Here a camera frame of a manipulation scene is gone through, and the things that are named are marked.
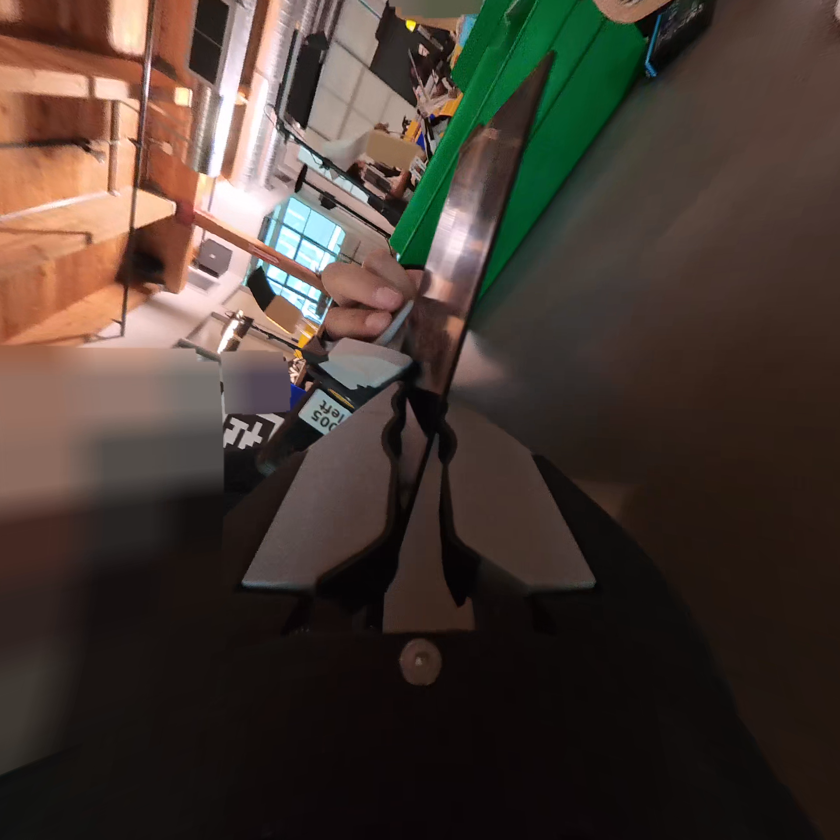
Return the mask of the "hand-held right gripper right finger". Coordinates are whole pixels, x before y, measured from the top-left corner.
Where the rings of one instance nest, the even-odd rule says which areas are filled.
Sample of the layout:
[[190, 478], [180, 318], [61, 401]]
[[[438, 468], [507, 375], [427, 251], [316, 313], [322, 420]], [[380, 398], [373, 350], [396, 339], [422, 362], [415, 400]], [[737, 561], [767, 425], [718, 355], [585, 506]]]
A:
[[457, 404], [449, 406], [438, 442], [442, 562], [457, 605], [477, 597], [486, 574], [522, 596], [595, 588], [531, 451]]

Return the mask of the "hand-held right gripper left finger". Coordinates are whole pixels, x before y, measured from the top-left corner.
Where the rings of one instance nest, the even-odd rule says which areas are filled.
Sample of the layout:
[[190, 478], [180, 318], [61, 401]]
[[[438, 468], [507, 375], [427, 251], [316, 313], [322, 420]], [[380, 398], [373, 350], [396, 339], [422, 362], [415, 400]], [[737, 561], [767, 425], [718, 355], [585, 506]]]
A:
[[388, 385], [311, 446], [241, 585], [340, 594], [369, 573], [397, 510], [404, 386]]

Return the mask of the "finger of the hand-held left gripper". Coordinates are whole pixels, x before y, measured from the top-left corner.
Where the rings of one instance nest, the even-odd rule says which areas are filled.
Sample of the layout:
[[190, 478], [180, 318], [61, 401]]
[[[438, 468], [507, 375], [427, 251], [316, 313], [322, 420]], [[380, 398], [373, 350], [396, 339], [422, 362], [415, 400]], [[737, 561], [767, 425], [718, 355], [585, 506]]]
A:
[[392, 316], [392, 321], [389, 326], [378, 337], [378, 346], [385, 347], [395, 340], [397, 335], [403, 329], [403, 326], [412, 313], [415, 300], [407, 301], [397, 312]]
[[348, 391], [379, 389], [413, 366], [410, 356], [390, 347], [341, 339], [329, 350], [324, 372]]

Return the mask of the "person's left hand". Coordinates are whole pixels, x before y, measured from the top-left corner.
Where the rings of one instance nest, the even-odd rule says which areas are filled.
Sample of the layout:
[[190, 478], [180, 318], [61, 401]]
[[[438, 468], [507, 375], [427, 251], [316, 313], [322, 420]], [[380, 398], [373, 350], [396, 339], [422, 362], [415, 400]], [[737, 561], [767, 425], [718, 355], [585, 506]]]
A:
[[332, 299], [323, 327], [331, 340], [377, 340], [394, 316], [417, 295], [421, 267], [402, 266], [387, 248], [370, 252], [361, 265], [334, 262], [322, 273]]

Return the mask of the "cardboard box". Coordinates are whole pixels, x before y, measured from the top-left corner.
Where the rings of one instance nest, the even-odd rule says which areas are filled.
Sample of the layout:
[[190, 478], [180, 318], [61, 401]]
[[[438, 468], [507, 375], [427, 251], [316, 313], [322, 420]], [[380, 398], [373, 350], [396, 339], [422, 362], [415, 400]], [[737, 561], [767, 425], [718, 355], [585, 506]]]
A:
[[417, 160], [427, 160], [426, 152], [416, 143], [376, 129], [362, 134], [357, 145], [357, 157], [402, 172], [410, 170]]

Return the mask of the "black floor lamp stand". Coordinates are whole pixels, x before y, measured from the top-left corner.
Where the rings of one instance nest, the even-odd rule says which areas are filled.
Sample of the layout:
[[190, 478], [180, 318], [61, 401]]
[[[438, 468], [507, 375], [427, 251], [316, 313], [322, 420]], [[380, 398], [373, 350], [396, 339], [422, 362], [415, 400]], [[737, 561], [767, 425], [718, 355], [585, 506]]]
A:
[[370, 217], [369, 214], [366, 215], [365, 213], [360, 213], [355, 205], [347, 204], [342, 201], [337, 194], [330, 192], [330, 190], [323, 189], [319, 182], [313, 182], [309, 177], [309, 167], [304, 164], [297, 174], [294, 193], [301, 193], [306, 188], [316, 194], [318, 197], [318, 203], [323, 209], [328, 211], [339, 210], [385, 239], [389, 239], [392, 236], [393, 227], [385, 229], [384, 226], [378, 224], [376, 219]]

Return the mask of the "large green plastic bin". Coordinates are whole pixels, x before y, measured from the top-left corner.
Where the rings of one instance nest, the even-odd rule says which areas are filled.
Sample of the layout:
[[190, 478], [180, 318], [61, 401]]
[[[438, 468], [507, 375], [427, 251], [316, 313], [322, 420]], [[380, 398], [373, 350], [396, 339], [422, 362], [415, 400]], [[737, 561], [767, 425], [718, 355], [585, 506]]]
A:
[[404, 267], [426, 261], [462, 144], [553, 52], [479, 295], [486, 294], [623, 103], [647, 47], [635, 24], [611, 20], [595, 2], [484, 2], [453, 71], [463, 97], [390, 239]]

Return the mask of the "small black box blue edge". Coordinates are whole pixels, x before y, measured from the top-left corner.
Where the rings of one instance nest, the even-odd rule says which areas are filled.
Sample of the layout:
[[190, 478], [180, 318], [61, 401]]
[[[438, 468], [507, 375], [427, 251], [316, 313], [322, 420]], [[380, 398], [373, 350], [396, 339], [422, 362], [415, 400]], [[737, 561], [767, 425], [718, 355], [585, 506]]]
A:
[[644, 73], [655, 79], [711, 26], [716, 1], [672, 1], [657, 11], [647, 39]]

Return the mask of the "wooden post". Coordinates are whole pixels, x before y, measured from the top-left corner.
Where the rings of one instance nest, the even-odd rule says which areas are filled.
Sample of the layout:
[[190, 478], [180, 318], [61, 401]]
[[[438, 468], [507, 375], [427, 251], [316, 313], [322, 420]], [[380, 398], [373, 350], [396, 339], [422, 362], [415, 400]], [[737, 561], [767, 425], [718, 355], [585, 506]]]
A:
[[238, 249], [244, 250], [249, 255], [286, 272], [290, 277], [294, 277], [320, 292], [326, 291], [318, 272], [281, 254], [257, 237], [247, 234], [216, 216], [191, 205], [179, 206], [177, 213], [180, 214], [179, 218], [182, 219], [184, 224], [201, 228], [210, 235], [214, 235]]

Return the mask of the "black wall monitor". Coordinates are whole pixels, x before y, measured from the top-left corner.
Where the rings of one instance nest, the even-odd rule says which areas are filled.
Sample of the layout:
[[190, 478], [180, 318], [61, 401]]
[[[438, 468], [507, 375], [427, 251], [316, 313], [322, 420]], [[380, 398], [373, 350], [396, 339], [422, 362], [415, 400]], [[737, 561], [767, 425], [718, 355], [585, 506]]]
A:
[[307, 128], [328, 49], [329, 38], [324, 31], [306, 36], [296, 31], [274, 103], [278, 121]]

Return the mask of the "silver duct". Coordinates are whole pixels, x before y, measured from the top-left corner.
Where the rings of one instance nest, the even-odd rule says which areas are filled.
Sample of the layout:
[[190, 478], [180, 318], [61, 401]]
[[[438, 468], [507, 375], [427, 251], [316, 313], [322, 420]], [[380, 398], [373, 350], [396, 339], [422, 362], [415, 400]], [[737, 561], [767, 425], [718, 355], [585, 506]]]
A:
[[224, 98], [213, 86], [205, 82], [195, 85], [185, 163], [197, 174], [217, 177], [220, 172], [217, 134], [223, 103]]

